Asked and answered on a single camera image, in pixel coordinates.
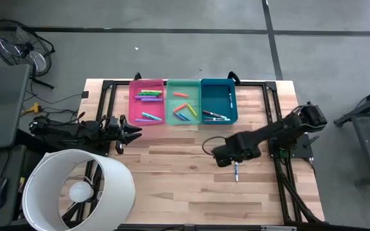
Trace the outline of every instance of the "pink bin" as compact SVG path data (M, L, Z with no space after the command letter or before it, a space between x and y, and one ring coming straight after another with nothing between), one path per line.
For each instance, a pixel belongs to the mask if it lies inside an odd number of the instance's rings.
M163 98L164 95L164 81L163 80L134 80L129 83L129 116L128 120L130 124L135 126L144 125L155 125L165 123L165 102L142 102L140 99L135 99L135 96L141 92L141 90L161 90L162 94L158 98ZM135 119L150 119L144 117L142 112L146 112L158 118L162 121L153 122L135 122Z

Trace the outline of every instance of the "gray floor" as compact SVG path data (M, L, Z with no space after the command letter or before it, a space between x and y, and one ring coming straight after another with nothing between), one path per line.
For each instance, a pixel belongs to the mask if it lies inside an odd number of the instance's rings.
M269 8L275 30L370 31L370 0L269 0ZM32 26L266 28L259 0L0 0L0 17ZM235 71L243 79L275 80L266 35L39 35L56 46L44 77L56 89L35 86L35 92L52 101L81 92L86 78L132 78L138 71L146 78L216 78ZM283 78L294 81L299 102L318 104L330 122L313 145L326 221L370 227L370 186L353 184L369 176L364 156L353 127L332 123L370 93L370 37L276 36L276 45ZM54 107L77 109L79 101ZM24 116L21 127L30 119Z

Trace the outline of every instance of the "green tray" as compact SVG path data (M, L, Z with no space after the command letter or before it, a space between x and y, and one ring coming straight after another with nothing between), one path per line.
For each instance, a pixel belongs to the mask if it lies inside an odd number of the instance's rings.
M189 97L184 98L175 96L173 93L187 94ZM173 110L184 103L189 103L197 117L193 115L188 107L185 107L178 112L184 114L189 121L181 121L173 114ZM199 80L168 80L166 83L166 122L170 125L181 124L199 124L201 121L200 109L200 81Z

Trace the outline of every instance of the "wooden tabletop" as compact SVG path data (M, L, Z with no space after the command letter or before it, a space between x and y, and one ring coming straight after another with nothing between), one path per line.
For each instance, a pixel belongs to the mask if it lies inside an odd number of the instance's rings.
M84 90L89 91L89 97L81 100L79 109L85 112L83 120L95 120L103 80L86 81ZM286 116L297 106L294 84L292 81L277 81L276 84L282 114ZM111 145L110 158L124 163L135 182L135 205L125 223L283 223L275 167L266 142L260 144L261 157L240 164L239 182L235 182L233 166L217 167L215 160L202 151L201 144L207 138L227 137L267 125L259 87L236 87L236 99L239 118L233 125L144 126L142 137L125 146L123 155L116 153L115 144ZM106 114L108 102L105 101L103 114ZM116 91L112 115L119 117L121 114L128 117L128 86L118 86ZM223 140L212 140L207 148L220 144ZM292 160L292 167L297 192L323 220L312 168L299 159ZM287 200L293 219L290 196Z

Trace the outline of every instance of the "teal bin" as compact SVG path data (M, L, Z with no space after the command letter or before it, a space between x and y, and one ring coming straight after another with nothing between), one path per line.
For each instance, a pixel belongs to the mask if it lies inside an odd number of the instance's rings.
M232 79L203 79L201 85L201 111L206 110L229 120L208 121L206 119L215 117L202 113L204 124L233 124L238 120L238 109L236 107L235 82Z
M188 97L176 96L175 93L186 94ZM200 93L199 80L168 80L166 83L166 122L170 125L199 124L202 116ZM189 121L182 121L173 114L173 111L184 103L189 103L197 114L195 116L188 107L177 112L183 114Z

